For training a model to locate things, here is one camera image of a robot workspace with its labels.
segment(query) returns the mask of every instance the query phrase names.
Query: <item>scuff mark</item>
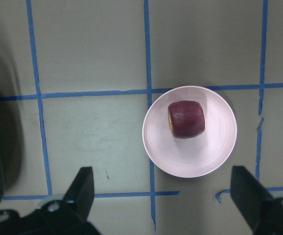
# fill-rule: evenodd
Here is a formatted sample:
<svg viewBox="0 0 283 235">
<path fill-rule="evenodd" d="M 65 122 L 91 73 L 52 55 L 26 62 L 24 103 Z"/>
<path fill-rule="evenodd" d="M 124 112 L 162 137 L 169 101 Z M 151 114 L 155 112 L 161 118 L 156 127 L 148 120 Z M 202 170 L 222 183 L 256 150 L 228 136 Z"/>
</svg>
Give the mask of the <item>scuff mark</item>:
<svg viewBox="0 0 283 235">
<path fill-rule="evenodd" d="M 217 201 L 221 204 L 221 195 L 223 193 L 230 193 L 230 189 L 224 189 L 222 191 L 219 191 L 218 193 L 215 194 L 215 198 L 217 199 Z"/>
<path fill-rule="evenodd" d="M 109 174 L 107 172 L 107 169 L 104 169 L 106 171 L 107 179 L 109 180 Z"/>
</svg>

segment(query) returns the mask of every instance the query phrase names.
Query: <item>blue tape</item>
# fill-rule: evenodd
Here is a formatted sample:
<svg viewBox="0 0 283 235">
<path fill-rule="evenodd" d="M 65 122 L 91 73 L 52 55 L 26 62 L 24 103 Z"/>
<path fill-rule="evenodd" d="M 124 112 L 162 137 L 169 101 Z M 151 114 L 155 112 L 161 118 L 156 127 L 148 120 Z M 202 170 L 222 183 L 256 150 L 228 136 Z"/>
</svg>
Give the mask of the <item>blue tape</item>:
<svg viewBox="0 0 283 235">
<path fill-rule="evenodd" d="M 265 88 L 283 88 L 283 83 L 267 83 L 264 85 Z"/>
<path fill-rule="evenodd" d="M 62 98 L 62 97 L 81 97 L 81 96 L 102 96 L 102 95 L 126 95 L 126 94 L 147 94 L 148 90 L 129 90 L 129 91 L 93 91 L 93 92 L 66 92 L 66 93 L 47 93 L 42 94 L 42 98 Z"/>
<path fill-rule="evenodd" d="M 41 91 L 40 91 L 40 85 L 39 85 L 39 73 L 38 73 L 38 63 L 37 63 L 37 54 L 36 54 L 34 22 L 33 22 L 32 4 L 30 0 L 26 0 L 26 10 L 27 10 L 27 18 L 28 18 L 28 29 L 29 29 L 29 35 L 30 35 L 30 50 L 31 50 L 32 61 L 33 61 L 35 87 L 36 87 L 37 95 L 40 95 Z"/>
<path fill-rule="evenodd" d="M 47 141 L 46 141 L 45 129 L 44 129 L 44 107 L 43 107 L 42 99 L 38 99 L 37 102 L 38 102 L 38 109 L 39 109 L 40 131 L 41 131 L 41 137 L 42 137 L 42 143 L 43 143 L 45 178 L 46 178 L 46 183 L 47 183 L 48 195 L 52 195 L 49 158 L 48 158 L 48 151 L 47 151 Z"/>
<path fill-rule="evenodd" d="M 119 192 L 119 193 L 97 193 L 95 198 L 112 198 L 112 197 L 147 197 L 152 196 L 177 196 L 179 191 L 160 191 L 160 192 Z M 44 199 L 48 195 L 29 195 L 29 196 L 5 196 L 3 200 L 36 200 Z"/>
<path fill-rule="evenodd" d="M 256 157 L 256 166 L 255 166 L 255 177 L 260 181 L 260 164 L 261 164 L 261 142 L 262 142 L 262 126 L 264 123 L 264 118 L 261 119 L 258 132 L 257 132 L 257 157 Z"/>
<path fill-rule="evenodd" d="M 156 196 L 178 196 L 180 191 L 159 191 L 155 192 Z"/>
<path fill-rule="evenodd" d="M 267 11 L 268 11 L 268 0 L 264 0 L 263 1 L 263 14 L 262 14 L 262 35 L 261 35 L 259 115 L 262 114 L 263 100 L 264 100 Z"/>
<path fill-rule="evenodd" d="M 30 196 L 4 196 L 4 201 L 13 201 L 13 200 L 39 200 L 44 199 L 48 195 L 30 195 Z"/>
<path fill-rule="evenodd" d="M 283 191 L 283 187 L 268 187 L 266 189 L 270 192 Z"/>
<path fill-rule="evenodd" d="M 249 85 L 223 85 L 223 86 L 208 86 L 205 87 L 212 91 L 229 91 L 229 90 L 255 90 L 259 89 L 259 85 L 249 84 Z"/>
<path fill-rule="evenodd" d="M 119 193 L 98 193 L 95 194 L 95 198 L 106 197 L 145 197 L 151 196 L 151 192 L 119 192 Z"/>
<path fill-rule="evenodd" d="M 150 47 L 150 17 L 149 1 L 144 1 L 144 19 L 145 19 L 145 44 L 146 44 L 146 70 L 147 70 L 147 100 L 148 108 L 152 105 L 152 78 L 151 78 L 151 47 Z M 150 188 L 151 188 L 151 217 L 156 231 L 155 219 L 155 186 L 154 186 L 154 163 L 150 161 Z"/>
<path fill-rule="evenodd" d="M 152 78 L 151 78 L 151 46 L 150 46 L 150 19 L 149 19 L 149 2 L 144 1 L 144 18 L 145 18 L 145 44 L 146 44 L 146 70 L 147 70 L 147 98 L 148 108 L 152 105 Z"/>
<path fill-rule="evenodd" d="M 48 195 L 52 195 L 49 160 L 48 160 L 47 144 L 46 144 L 45 130 L 44 130 L 44 108 L 43 108 L 43 100 L 41 98 L 41 90 L 39 85 L 40 81 L 39 81 L 38 63 L 37 63 L 37 55 L 36 55 L 34 22 L 33 22 L 33 14 L 32 14 L 32 5 L 30 0 L 26 0 L 26 9 L 27 9 L 28 27 L 29 27 L 29 35 L 30 35 L 30 49 L 32 54 L 35 87 L 36 87 L 37 102 L 39 109 L 40 130 L 41 130 L 42 143 L 43 143 L 43 156 L 44 156 L 46 183 L 47 183 Z"/>
<path fill-rule="evenodd" d="M 217 199 L 217 201 L 221 204 L 221 195 L 223 193 L 230 193 L 230 189 L 224 189 L 222 191 L 219 191 L 217 194 L 215 194 L 215 198 Z"/>
<path fill-rule="evenodd" d="M 212 91 L 228 91 L 228 90 L 256 90 L 260 89 L 260 85 L 223 85 L 205 87 Z M 283 83 L 265 83 L 264 88 L 283 88 Z M 162 94 L 173 88 L 151 89 L 152 94 Z M 41 98 L 63 98 L 63 97 L 81 97 L 81 96 L 104 96 L 104 95 L 130 95 L 130 94 L 149 94 L 148 89 L 128 90 L 128 91 L 91 91 L 91 92 L 65 92 L 65 93 L 45 93 L 41 94 Z M 0 96 L 0 101 L 14 100 L 30 100 L 38 99 L 36 94 L 18 95 L 18 96 Z"/>
<path fill-rule="evenodd" d="M 0 96 L 0 101 L 15 101 L 15 100 L 29 100 L 37 99 L 36 94 L 18 95 L 18 96 Z"/>
</svg>

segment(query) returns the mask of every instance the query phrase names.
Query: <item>apple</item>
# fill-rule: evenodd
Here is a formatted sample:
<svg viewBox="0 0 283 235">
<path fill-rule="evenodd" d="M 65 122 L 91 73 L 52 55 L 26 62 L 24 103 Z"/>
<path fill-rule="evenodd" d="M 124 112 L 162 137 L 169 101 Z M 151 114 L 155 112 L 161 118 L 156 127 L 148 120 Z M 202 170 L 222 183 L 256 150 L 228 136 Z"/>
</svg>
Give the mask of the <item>apple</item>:
<svg viewBox="0 0 283 235">
<path fill-rule="evenodd" d="M 182 100 L 168 106 L 168 120 L 174 137 L 193 138 L 205 130 L 204 113 L 196 101 Z"/>
</svg>

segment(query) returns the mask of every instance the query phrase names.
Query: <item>gray floor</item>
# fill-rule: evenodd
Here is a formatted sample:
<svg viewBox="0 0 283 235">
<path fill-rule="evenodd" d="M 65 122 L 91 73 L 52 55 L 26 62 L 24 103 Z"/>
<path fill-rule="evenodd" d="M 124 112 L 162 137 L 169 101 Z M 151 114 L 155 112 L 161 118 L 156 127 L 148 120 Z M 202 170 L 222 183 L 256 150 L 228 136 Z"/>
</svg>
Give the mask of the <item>gray floor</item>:
<svg viewBox="0 0 283 235">
<path fill-rule="evenodd" d="M 149 99 L 183 85 L 215 90 L 238 124 L 230 158 L 194 179 L 151 174 L 142 143 Z M 26 215 L 91 165 L 89 220 L 105 235 L 153 235 L 152 219 L 157 235 L 249 235 L 230 195 L 215 194 L 233 165 L 283 194 L 283 1 L 0 1 L 0 142 L 0 209 Z M 180 193 L 154 201 L 154 190 Z"/>
</svg>

